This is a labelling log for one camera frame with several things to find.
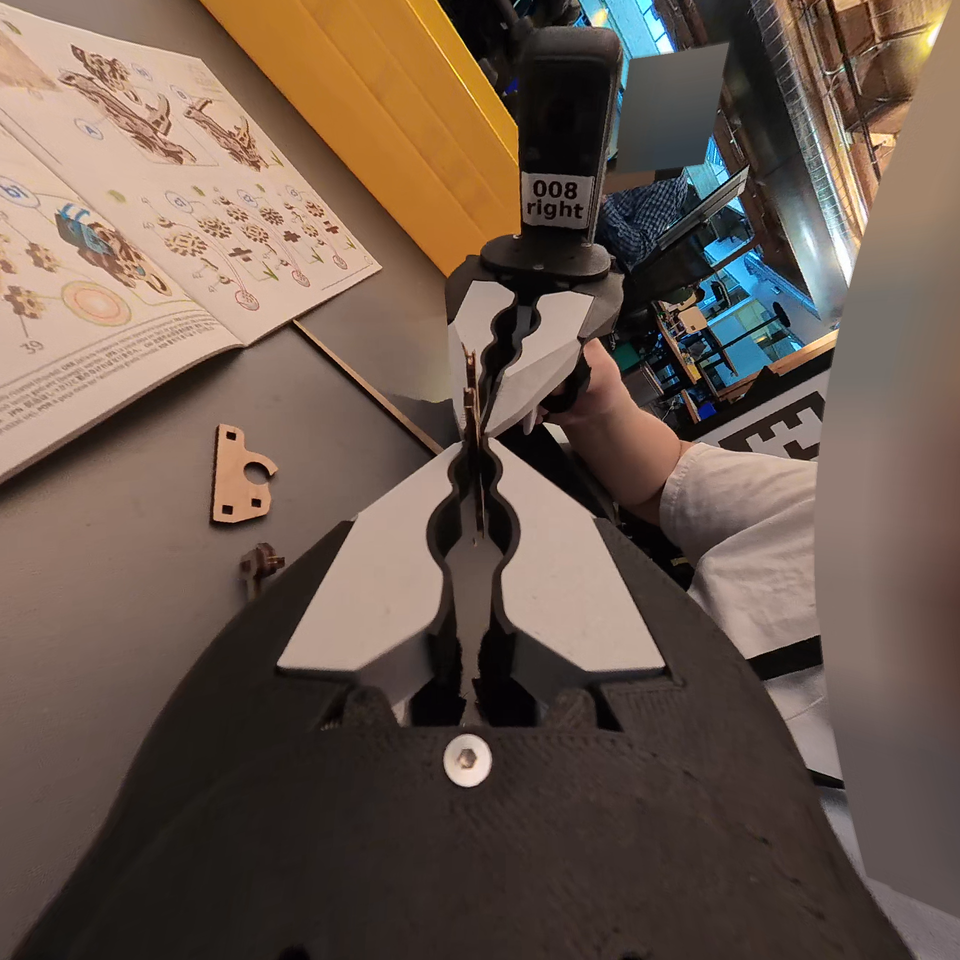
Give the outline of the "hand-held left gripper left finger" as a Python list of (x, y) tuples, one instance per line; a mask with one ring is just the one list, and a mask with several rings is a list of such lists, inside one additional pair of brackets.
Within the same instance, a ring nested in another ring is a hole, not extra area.
[(461, 723), (448, 558), (461, 540), (461, 442), (351, 522), (280, 654), (279, 673), (383, 692), (414, 725)]

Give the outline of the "illustrated instruction booklet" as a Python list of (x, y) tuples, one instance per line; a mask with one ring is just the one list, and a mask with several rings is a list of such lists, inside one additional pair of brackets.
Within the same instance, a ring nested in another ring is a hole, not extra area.
[(381, 266), (201, 59), (2, 3), (2, 481)]

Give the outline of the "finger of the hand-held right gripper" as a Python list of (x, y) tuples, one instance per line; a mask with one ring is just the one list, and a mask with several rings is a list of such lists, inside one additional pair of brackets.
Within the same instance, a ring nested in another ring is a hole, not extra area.
[(498, 437), (536, 413), (573, 373), (592, 295), (564, 291), (542, 295), (534, 306), (538, 327), (524, 336), (510, 363), (493, 379), (484, 414), (484, 436)]
[(481, 431), (498, 437), (512, 424), (517, 403), (510, 399), (509, 378), (519, 359), (519, 297), (494, 281), (473, 281), (448, 326), (448, 370), (458, 428), (466, 428), (464, 390), (468, 361), (475, 360)]

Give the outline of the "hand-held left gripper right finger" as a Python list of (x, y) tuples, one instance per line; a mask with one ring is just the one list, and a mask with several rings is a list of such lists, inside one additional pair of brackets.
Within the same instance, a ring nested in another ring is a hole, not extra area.
[(566, 690), (666, 678), (611, 549), (617, 530), (489, 443), (489, 722), (536, 724)]

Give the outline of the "flat wooden bracket part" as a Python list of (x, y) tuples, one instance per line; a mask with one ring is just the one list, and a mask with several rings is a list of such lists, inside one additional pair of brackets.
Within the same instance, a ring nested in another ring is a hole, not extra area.
[[(255, 483), (247, 477), (249, 466), (262, 469), (267, 477)], [(266, 517), (272, 505), (269, 480), (277, 465), (263, 454), (246, 448), (244, 432), (237, 426), (219, 423), (216, 429), (210, 522), (234, 524)]]

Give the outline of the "stack of yellow plastic bins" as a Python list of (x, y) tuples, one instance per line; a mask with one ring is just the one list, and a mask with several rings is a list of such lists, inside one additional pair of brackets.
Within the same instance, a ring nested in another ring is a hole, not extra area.
[(518, 128), (436, 1), (204, 1), (448, 277), (521, 227)]

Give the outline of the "small dark wooden wheel part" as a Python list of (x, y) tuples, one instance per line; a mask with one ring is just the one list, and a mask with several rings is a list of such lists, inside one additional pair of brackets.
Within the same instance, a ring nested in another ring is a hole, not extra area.
[(239, 577), (246, 591), (246, 601), (257, 599), (264, 583), (283, 570), (285, 565), (285, 558), (268, 542), (259, 542), (248, 550), (238, 564)]

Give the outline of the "thin wooden stick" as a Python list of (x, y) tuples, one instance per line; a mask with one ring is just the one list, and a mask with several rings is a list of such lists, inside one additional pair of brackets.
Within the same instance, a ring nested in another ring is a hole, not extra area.
[(344, 377), (346, 377), (355, 387), (366, 395), (382, 412), (395, 421), (409, 436), (411, 436), (423, 449), (433, 455), (440, 455), (444, 448), (424, 430), (414, 424), (406, 414), (379, 390), (372, 386), (364, 377), (362, 377), (352, 366), (341, 359), (334, 351), (329, 349), (323, 342), (311, 333), (306, 326), (299, 320), (292, 321), (292, 327), (305, 338), (305, 340), (317, 350), (330, 364), (332, 364)]

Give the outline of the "person's right forearm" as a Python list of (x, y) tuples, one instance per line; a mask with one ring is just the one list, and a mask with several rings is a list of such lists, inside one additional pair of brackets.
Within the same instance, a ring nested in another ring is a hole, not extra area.
[(610, 466), (605, 481), (613, 500), (655, 526), (667, 481), (692, 444), (636, 404), (611, 415)]

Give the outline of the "black white marker sign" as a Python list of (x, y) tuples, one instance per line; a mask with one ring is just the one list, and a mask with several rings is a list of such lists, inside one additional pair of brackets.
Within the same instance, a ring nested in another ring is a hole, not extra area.
[(828, 351), (786, 373), (765, 368), (736, 402), (681, 436), (727, 451), (815, 461), (833, 356)]

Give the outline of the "black textured pad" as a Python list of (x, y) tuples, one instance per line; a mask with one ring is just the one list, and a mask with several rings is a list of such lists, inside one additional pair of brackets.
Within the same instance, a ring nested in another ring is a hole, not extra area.
[(595, 517), (617, 523), (618, 510), (609, 494), (571, 452), (570, 445), (555, 436), (549, 424), (534, 426), (529, 434), (524, 434), (522, 425), (516, 424), (497, 439), (504, 448)]

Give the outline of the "black floor lamp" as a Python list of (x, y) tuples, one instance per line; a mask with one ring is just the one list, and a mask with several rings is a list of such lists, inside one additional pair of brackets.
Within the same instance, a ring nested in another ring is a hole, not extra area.
[(784, 310), (776, 303), (768, 308), (755, 298), (726, 310), (710, 329), (734, 365), (746, 372), (783, 359), (798, 343)]

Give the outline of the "wooden model part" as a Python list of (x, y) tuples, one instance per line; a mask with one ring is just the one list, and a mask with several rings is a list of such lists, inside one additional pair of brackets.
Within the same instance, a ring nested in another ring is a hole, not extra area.
[(476, 537), (484, 538), (487, 527), (485, 486), (481, 449), (481, 405), (475, 351), (462, 346), (465, 387), (462, 390), (464, 415), (463, 445), (466, 455), (470, 493), (474, 509)]

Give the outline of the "person's right hand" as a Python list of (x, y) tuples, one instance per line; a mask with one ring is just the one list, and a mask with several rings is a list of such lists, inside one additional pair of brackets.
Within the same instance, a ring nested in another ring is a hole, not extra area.
[(591, 450), (617, 453), (644, 443), (650, 428), (662, 424), (634, 402), (615, 359), (599, 340), (586, 343), (582, 359), (589, 367), (587, 386), (570, 409), (549, 414), (548, 420), (583, 458)]

